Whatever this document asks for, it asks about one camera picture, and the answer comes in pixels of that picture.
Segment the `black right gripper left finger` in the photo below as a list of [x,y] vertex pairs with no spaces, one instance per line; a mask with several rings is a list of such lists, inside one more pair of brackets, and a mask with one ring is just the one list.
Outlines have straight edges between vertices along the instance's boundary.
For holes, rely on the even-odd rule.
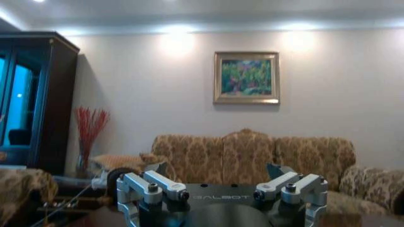
[[185,184],[164,176],[166,163],[150,164],[140,175],[121,173],[116,179],[116,198],[124,204],[142,200],[146,204],[158,204],[165,196],[170,201],[186,202],[189,192]]

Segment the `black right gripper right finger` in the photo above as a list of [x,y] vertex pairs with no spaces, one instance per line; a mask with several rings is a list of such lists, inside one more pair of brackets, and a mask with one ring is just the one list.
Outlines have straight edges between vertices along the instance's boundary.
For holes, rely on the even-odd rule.
[[266,164],[266,171],[270,181],[256,185],[254,200],[273,201],[280,196],[286,204],[326,205],[328,182],[321,175],[304,175],[277,164]]

